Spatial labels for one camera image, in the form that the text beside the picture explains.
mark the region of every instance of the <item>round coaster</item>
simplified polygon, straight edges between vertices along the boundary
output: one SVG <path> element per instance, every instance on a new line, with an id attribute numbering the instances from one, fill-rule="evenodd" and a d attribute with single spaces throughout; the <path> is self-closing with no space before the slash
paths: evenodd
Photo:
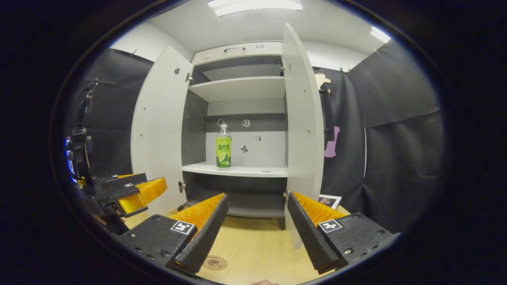
<path id="1" fill-rule="evenodd" d="M 220 256 L 208 255 L 202 266 L 211 270 L 222 270 L 227 267 L 227 261 Z"/>

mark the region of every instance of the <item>ceiling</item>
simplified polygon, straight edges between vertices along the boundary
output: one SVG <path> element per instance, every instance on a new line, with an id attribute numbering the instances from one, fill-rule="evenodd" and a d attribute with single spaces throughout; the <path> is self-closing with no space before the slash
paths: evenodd
<path id="1" fill-rule="evenodd" d="M 303 11 L 256 10 L 218 17 L 208 0 L 190 0 L 149 23 L 198 52 L 233 43 L 281 40 L 290 23 L 303 41 L 321 42 L 371 54 L 384 43 L 371 25 L 325 0 L 301 0 Z"/>

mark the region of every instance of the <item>wooden floor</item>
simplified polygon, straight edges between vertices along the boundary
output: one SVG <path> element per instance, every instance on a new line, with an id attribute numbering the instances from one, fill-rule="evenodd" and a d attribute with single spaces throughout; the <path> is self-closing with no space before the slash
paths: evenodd
<path id="1" fill-rule="evenodd" d="M 342 207 L 338 210 L 349 214 Z M 147 217 L 146 212 L 140 213 L 125 223 L 133 228 Z M 201 267 L 197 275 L 224 284 L 250 285 L 267 279 L 293 285 L 326 274 L 319 275 L 313 269 L 304 246 L 297 250 L 292 247 L 288 231 L 280 230 L 276 219 L 227 216 L 209 254 L 224 258 L 227 268 Z"/>

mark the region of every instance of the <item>ceiling light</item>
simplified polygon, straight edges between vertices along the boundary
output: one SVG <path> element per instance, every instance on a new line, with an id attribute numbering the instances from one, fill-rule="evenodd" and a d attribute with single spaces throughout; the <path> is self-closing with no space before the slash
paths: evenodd
<path id="1" fill-rule="evenodd" d="M 391 39 L 388 35 L 384 34 L 384 32 L 382 32 L 381 30 L 375 28 L 375 27 L 372 27 L 372 33 L 371 33 L 374 37 L 376 37 L 377 39 L 387 43 L 389 42 L 389 40 Z"/>
<path id="2" fill-rule="evenodd" d="M 260 9 L 285 9 L 302 11 L 300 0 L 213 0 L 208 2 L 217 16 Z"/>

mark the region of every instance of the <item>pink object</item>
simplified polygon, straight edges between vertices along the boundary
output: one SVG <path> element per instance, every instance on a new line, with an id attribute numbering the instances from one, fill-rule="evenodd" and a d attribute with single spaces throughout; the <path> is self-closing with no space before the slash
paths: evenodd
<path id="1" fill-rule="evenodd" d="M 336 138 L 338 137 L 338 133 L 340 132 L 340 128 L 335 126 L 335 140 L 334 141 L 328 141 L 328 147 L 326 148 L 324 152 L 324 157 L 335 157 L 336 156 Z"/>

